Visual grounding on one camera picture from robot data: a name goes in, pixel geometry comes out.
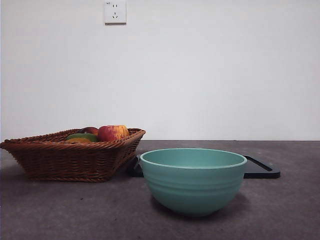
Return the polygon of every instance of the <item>gray countertop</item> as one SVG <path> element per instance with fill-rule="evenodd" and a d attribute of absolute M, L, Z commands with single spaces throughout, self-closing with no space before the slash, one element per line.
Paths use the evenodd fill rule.
<path fill-rule="evenodd" d="M 110 181 L 33 182 L 1 152 L 2 240 L 318 240 L 320 141 L 142 140 L 137 154 L 210 148 L 276 166 L 277 179 L 244 179 L 235 199 L 207 217 L 173 213 L 123 166 Z"/>

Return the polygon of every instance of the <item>ceramic bowl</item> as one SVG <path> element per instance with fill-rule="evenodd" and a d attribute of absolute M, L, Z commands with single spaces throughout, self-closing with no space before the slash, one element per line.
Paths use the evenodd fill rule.
<path fill-rule="evenodd" d="M 237 153 L 205 148 L 167 148 L 140 156 L 153 197 L 188 216 L 206 216 L 237 194 L 247 159 Z"/>

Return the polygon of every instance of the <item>electrical outlet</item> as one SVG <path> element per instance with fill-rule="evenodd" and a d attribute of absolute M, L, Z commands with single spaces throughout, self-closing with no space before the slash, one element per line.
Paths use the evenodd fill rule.
<path fill-rule="evenodd" d="M 125 1 L 106 1 L 104 3 L 104 24 L 126 24 L 127 5 Z"/>

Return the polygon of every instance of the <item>fruit basket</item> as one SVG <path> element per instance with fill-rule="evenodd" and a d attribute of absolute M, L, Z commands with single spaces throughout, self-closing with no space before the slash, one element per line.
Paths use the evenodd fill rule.
<path fill-rule="evenodd" d="M 7 150 L 32 181 L 105 182 L 117 169 L 136 155 L 136 148 L 146 133 L 129 128 L 125 138 L 92 143 L 65 142 L 79 129 L 5 140 Z"/>

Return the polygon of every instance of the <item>red apple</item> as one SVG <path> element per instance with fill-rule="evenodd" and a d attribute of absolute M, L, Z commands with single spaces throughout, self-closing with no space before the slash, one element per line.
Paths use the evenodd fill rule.
<path fill-rule="evenodd" d="M 77 131 L 78 134 L 94 134 L 98 136 L 98 128 L 94 126 L 87 126 Z"/>
<path fill-rule="evenodd" d="M 98 130 L 99 142 L 119 140 L 127 136 L 129 136 L 129 131 L 125 125 L 101 126 Z"/>

